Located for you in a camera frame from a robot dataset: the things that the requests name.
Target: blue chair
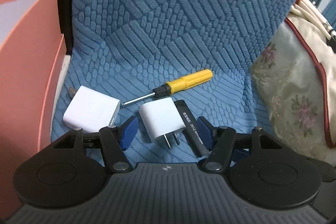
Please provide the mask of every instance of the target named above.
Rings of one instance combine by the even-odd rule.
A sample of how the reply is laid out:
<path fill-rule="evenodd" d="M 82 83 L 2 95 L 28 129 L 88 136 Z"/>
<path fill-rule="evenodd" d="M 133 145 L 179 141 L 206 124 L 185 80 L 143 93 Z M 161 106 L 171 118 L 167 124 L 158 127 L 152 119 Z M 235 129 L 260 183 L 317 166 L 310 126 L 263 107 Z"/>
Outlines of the blue chair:
<path fill-rule="evenodd" d="M 209 68 L 211 81 L 179 92 L 195 117 L 249 133 L 272 128 L 252 87 L 250 67 L 295 0 L 59 0 L 60 24 L 72 54 L 57 103 L 52 140 L 69 130 L 68 88 L 87 86 L 127 101 L 168 80 Z M 144 102 L 121 108 L 116 124 Z M 125 152 L 131 163 L 195 162 L 185 138 L 166 148 L 140 130 Z M 100 155 L 92 153 L 97 160 Z"/>

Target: circular pad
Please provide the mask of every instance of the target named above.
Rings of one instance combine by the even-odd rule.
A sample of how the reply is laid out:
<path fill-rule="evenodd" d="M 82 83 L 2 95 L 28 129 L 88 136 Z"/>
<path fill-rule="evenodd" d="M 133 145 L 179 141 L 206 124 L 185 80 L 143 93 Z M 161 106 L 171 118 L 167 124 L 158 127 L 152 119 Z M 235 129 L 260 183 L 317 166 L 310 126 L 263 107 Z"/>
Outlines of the circular pad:
<path fill-rule="evenodd" d="M 105 169 L 71 150 L 47 148 L 17 168 L 13 183 L 22 202 L 62 208 L 81 204 L 101 191 Z"/>
<path fill-rule="evenodd" d="M 231 167 L 228 179 L 249 203 L 276 210 L 310 203 L 322 182 L 315 166 L 288 149 L 260 149 Z"/>

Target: screwdriver shaft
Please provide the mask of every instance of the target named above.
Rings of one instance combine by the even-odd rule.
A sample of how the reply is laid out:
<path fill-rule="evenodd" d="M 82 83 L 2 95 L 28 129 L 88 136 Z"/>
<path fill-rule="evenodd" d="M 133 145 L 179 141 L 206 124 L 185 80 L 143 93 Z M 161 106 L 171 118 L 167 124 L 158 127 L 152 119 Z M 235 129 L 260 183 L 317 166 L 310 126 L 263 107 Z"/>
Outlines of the screwdriver shaft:
<path fill-rule="evenodd" d="M 122 106 L 128 106 L 128 105 L 130 105 L 130 104 L 134 104 L 134 103 L 137 103 L 137 102 L 139 102 L 139 101 L 142 101 L 142 100 L 145 100 L 145 99 L 148 99 L 148 98 L 152 98 L 152 97 L 154 97 L 154 96 L 155 96 L 155 92 L 150 93 L 150 94 L 145 95 L 145 96 L 142 96 L 142 97 L 140 97 L 140 98 L 137 98 L 137 99 L 134 99 L 134 100 L 125 102 L 125 103 L 122 104 Z"/>

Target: floral fabric bag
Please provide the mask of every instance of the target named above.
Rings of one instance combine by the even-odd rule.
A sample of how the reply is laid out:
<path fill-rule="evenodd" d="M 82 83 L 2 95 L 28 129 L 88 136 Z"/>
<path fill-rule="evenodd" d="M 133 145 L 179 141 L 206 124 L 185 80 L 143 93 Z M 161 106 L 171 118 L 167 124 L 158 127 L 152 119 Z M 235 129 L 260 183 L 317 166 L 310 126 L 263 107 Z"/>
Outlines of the floral fabric bag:
<path fill-rule="evenodd" d="M 290 13 L 252 66 L 276 135 L 336 165 L 336 56 L 322 32 Z"/>

